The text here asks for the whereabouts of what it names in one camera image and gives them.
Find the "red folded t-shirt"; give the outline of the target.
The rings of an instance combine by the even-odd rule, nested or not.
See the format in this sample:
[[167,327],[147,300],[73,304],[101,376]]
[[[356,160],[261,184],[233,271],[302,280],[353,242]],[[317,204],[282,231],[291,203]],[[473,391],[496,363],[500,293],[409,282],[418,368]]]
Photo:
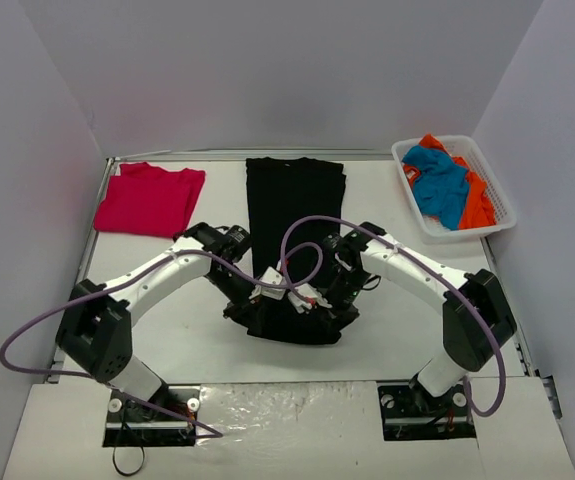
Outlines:
[[190,224],[206,172],[124,164],[110,177],[93,226],[99,232],[171,238]]

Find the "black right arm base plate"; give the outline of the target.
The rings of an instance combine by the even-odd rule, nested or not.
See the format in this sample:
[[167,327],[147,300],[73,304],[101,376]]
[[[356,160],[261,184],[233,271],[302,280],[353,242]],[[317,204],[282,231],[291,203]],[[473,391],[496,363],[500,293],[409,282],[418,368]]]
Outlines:
[[409,382],[377,384],[383,438],[390,442],[474,439],[469,402],[458,383],[432,397]]

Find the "orange t-shirt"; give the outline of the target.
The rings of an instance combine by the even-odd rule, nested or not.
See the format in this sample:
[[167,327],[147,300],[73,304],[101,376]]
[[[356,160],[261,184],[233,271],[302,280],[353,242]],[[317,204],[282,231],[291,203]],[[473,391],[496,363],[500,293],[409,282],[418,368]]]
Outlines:
[[484,228],[495,225],[495,208],[486,193],[487,183],[477,173],[471,170],[467,161],[460,156],[450,155],[444,145],[431,134],[422,137],[417,145],[447,153],[456,164],[468,170],[466,179],[469,183],[470,191],[458,230]]

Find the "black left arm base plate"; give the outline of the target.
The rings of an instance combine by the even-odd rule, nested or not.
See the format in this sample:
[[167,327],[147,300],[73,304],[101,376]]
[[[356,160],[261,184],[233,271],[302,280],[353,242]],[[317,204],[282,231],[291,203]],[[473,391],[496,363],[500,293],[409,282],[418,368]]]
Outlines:
[[[200,409],[198,385],[172,385],[170,399],[162,405],[187,418],[197,418]],[[102,446],[113,447],[189,447],[196,442],[196,427],[184,420],[152,410],[123,393],[112,391],[104,420]]]

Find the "black t-shirt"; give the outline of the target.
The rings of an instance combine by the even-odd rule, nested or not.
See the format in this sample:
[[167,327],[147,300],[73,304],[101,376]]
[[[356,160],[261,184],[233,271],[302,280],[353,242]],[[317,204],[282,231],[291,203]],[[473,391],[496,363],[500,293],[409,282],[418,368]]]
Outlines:
[[[294,222],[312,215],[341,216],[346,176],[341,164],[310,158],[250,158],[246,172],[252,269],[259,278],[278,264],[284,233]],[[297,345],[335,344],[357,317],[337,307],[299,313],[288,298],[266,296],[255,303],[231,302],[224,314],[250,336]]]

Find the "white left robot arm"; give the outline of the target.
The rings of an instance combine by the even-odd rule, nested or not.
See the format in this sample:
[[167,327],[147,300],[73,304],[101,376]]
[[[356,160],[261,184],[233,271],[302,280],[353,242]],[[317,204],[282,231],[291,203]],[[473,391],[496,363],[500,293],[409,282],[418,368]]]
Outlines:
[[70,295],[79,303],[65,310],[57,346],[97,382],[132,396],[132,406],[144,417],[162,415],[173,396],[168,384],[133,353],[133,327],[160,301],[202,277],[231,303],[248,300],[252,283],[217,260],[234,264],[250,247],[250,234],[242,227],[221,231],[201,222],[165,253],[122,277],[79,282]]

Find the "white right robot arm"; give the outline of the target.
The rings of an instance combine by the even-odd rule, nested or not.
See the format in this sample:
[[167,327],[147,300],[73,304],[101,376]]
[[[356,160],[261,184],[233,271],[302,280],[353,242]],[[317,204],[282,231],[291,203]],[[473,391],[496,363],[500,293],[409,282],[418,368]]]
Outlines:
[[[350,228],[341,238],[349,244],[348,265],[397,285],[441,315],[442,347],[413,377],[413,406],[432,413],[445,403],[448,390],[463,382],[464,395],[476,415],[496,413],[507,387],[501,347],[517,330],[498,278],[486,269],[471,273],[434,261],[369,222],[329,220]],[[468,375],[490,360],[496,361],[498,390],[493,403],[483,410],[473,401]]]

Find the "white plastic basket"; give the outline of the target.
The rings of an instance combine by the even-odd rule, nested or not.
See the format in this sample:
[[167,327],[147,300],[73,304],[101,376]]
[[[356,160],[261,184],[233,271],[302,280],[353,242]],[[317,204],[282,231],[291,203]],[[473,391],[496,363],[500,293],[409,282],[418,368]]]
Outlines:
[[475,141],[464,135],[443,135],[436,137],[452,156],[460,156],[469,164],[471,170],[477,173],[486,183],[486,193],[495,208],[496,224],[484,228],[451,231],[442,224],[422,215],[412,195],[411,188],[403,172],[402,159],[404,155],[422,139],[402,140],[394,143],[391,148],[395,169],[401,179],[402,186],[413,216],[419,224],[428,242],[453,243],[467,239],[481,238],[487,235],[509,229],[516,224],[516,215],[504,194],[499,181],[484,158]]

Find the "blue t-shirt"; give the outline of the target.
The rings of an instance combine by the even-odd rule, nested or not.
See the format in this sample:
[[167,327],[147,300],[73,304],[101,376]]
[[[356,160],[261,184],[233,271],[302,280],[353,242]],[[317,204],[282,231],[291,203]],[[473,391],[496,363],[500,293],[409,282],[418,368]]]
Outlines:
[[468,170],[447,153],[420,145],[406,153],[402,165],[421,214],[458,230],[470,191]]

